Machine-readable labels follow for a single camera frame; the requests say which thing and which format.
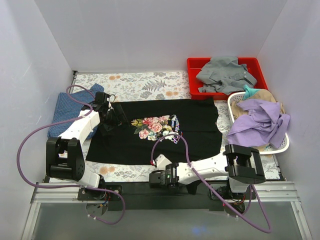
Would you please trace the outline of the black floral print t-shirt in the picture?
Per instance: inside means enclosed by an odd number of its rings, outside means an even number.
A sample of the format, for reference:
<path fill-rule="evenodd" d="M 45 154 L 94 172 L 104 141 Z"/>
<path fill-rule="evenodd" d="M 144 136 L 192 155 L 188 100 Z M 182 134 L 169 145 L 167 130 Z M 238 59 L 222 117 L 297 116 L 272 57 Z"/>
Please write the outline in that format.
<path fill-rule="evenodd" d="M 213 99 L 174 99 L 120 102 L 127 124 L 105 131 L 100 126 L 91 139 L 86 160 L 117 165 L 148 165 L 163 154 L 173 163 L 207 159 L 221 151 L 223 135 L 217 127 Z"/>

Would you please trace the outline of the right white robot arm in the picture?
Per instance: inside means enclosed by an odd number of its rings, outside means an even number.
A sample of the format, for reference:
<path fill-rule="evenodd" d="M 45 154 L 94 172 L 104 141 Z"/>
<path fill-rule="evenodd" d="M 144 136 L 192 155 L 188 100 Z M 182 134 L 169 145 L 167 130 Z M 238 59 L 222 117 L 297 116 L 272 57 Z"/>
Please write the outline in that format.
<path fill-rule="evenodd" d="M 266 181 L 259 150 L 235 144 L 226 145 L 222 153 L 191 163 L 172 163 L 160 154 L 154 165 L 156 170 L 149 174 L 151 189 L 178 192 L 185 187 L 191 195 L 197 193 L 201 178 L 227 177 L 227 184 L 219 193 L 227 199 L 237 199 L 250 185 Z"/>

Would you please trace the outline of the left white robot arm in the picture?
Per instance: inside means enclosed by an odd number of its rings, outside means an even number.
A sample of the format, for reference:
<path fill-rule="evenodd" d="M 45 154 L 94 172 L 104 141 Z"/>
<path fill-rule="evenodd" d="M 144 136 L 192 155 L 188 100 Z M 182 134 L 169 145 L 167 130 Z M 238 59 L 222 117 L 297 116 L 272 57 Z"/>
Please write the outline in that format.
<path fill-rule="evenodd" d="M 128 123 L 119 103 L 112 103 L 110 95 L 97 92 L 92 102 L 82 105 L 79 119 L 58 137 L 46 142 L 46 175 L 50 178 L 71 181 L 90 187 L 89 194 L 95 200 L 106 196 L 102 177 L 86 168 L 82 146 L 96 127 L 109 132 Z"/>

